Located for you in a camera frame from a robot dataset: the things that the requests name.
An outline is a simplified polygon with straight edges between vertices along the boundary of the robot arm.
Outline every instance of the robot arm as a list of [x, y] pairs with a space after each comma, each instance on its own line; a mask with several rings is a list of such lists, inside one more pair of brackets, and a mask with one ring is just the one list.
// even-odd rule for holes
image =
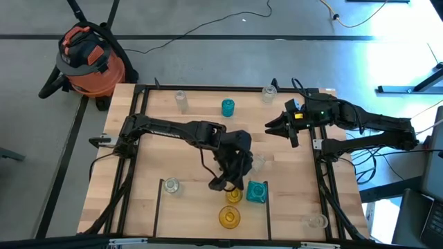
[[197, 149], [211, 150], [222, 174], [216, 176], [211, 172], [214, 179], [209, 182], [209, 188], [222, 191], [227, 182], [230, 182], [235, 187], [244, 189], [242, 177], [252, 168], [249, 133], [245, 131], [226, 133], [224, 125], [214, 122], [179, 123], [134, 114], [126, 117], [114, 153], [121, 158], [134, 157], [137, 150], [136, 142], [145, 133], [182, 139]]
[[376, 136], [339, 141], [335, 139], [314, 140], [314, 148], [322, 151], [322, 156], [337, 160], [344, 153], [376, 147], [411, 150], [418, 145], [414, 128], [408, 118], [393, 118], [366, 112], [363, 108], [338, 100], [326, 93], [316, 93], [301, 107], [295, 100], [285, 104], [286, 110], [280, 117], [265, 124], [268, 134], [282, 136], [298, 146], [297, 133], [310, 127], [336, 125], [352, 130], [362, 127], [384, 131]]

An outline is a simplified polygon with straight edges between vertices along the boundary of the floor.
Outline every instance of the floor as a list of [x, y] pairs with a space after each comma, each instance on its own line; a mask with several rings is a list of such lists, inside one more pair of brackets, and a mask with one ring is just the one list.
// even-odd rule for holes
[[[78, 0], [90, 21], [107, 19], [110, 0]], [[354, 24], [380, 3], [329, 0], [343, 21]], [[313, 0], [271, 0], [269, 18], [240, 15], [205, 26], [195, 35], [303, 35], [296, 41], [181, 40], [141, 55], [128, 52], [140, 73], [140, 83], [264, 86], [277, 78], [290, 86], [297, 77], [306, 87], [334, 88], [340, 98], [367, 111], [411, 117], [442, 96], [379, 95], [378, 85], [407, 85], [419, 81], [443, 60], [442, 22], [428, 1], [389, 3], [374, 19], [357, 28], [329, 20], [327, 9]], [[265, 0], [126, 0], [121, 1], [113, 26], [117, 35], [178, 35], [191, 28], [239, 11], [266, 14]], [[56, 40], [7, 39], [6, 34], [62, 34], [74, 23], [67, 3], [58, 0], [0, 0], [0, 146], [26, 155], [17, 163], [0, 160], [0, 241], [32, 238], [43, 204], [73, 123], [80, 96], [57, 92], [46, 100], [37, 93], [55, 59]], [[326, 41], [325, 36], [344, 40]], [[379, 38], [362, 41], [365, 38]], [[124, 48], [147, 50], [165, 40], [125, 40]], [[413, 120], [416, 130], [433, 123], [433, 110]], [[75, 144], [62, 192], [48, 231], [56, 237], [75, 234], [87, 192], [88, 170], [96, 149], [87, 140], [100, 135], [106, 113], [89, 103]], [[396, 155], [389, 161], [403, 178], [421, 174], [410, 160]], [[398, 181], [379, 160], [377, 174], [363, 188]]]

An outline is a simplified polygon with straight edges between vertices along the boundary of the metal stand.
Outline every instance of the metal stand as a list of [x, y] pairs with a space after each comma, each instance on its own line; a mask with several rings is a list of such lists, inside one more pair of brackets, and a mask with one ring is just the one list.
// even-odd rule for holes
[[0, 147], [0, 157], [1, 158], [10, 158], [17, 161], [23, 161], [25, 159], [25, 156], [15, 153], [13, 151], [10, 151], [9, 149], [4, 149]]
[[431, 74], [417, 86], [379, 86], [379, 93], [443, 94], [443, 86], [433, 86], [443, 80], [443, 62], [433, 68]]

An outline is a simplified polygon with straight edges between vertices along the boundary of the wooden table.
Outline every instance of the wooden table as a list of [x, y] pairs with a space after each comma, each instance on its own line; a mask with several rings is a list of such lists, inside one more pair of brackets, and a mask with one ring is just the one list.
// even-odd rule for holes
[[[117, 85], [104, 133], [119, 134], [129, 113], [133, 91], [133, 84]], [[334, 90], [321, 89], [320, 92], [335, 95]], [[304, 215], [321, 214], [309, 132], [299, 133], [300, 146], [295, 149], [287, 139], [264, 133], [264, 124], [280, 115], [287, 100], [295, 98], [302, 104], [303, 98], [296, 93], [278, 93], [272, 104], [263, 104], [261, 93], [256, 92], [186, 91], [186, 94], [190, 108], [186, 114], [181, 114], [174, 91], [151, 90], [146, 115], [175, 122], [207, 120], [225, 124], [228, 131], [243, 129], [249, 132], [253, 139], [251, 151], [263, 155], [266, 162], [261, 171], [250, 171], [244, 182], [247, 185], [249, 180], [268, 181], [272, 239], [324, 241], [323, 229], [308, 228], [301, 222]], [[235, 101], [235, 114], [231, 118], [221, 115], [221, 103], [225, 98]], [[136, 113], [140, 110], [140, 102], [141, 96]], [[346, 139], [345, 131], [337, 127], [327, 127], [327, 135]], [[111, 149], [100, 148], [97, 157], [109, 153]], [[212, 152], [204, 151], [204, 159], [206, 165], [219, 174]], [[78, 232], [89, 228], [109, 203], [117, 162], [118, 157], [110, 156], [95, 164]], [[354, 169], [340, 160], [334, 163], [334, 171], [341, 207], [359, 232], [368, 237]], [[177, 198], [162, 190], [157, 237], [268, 239], [266, 205], [248, 202], [244, 190], [244, 199], [236, 205], [241, 214], [240, 224], [232, 230], [223, 228], [218, 214], [228, 205], [225, 193], [209, 190], [208, 182], [213, 177], [201, 166], [199, 150], [182, 140], [150, 134], [143, 135], [140, 140], [124, 235], [153, 235], [159, 179], [169, 177], [179, 179], [184, 191]], [[112, 232], [116, 231], [119, 209], [118, 206], [115, 211]], [[330, 206], [329, 217], [333, 235], [338, 237]]]

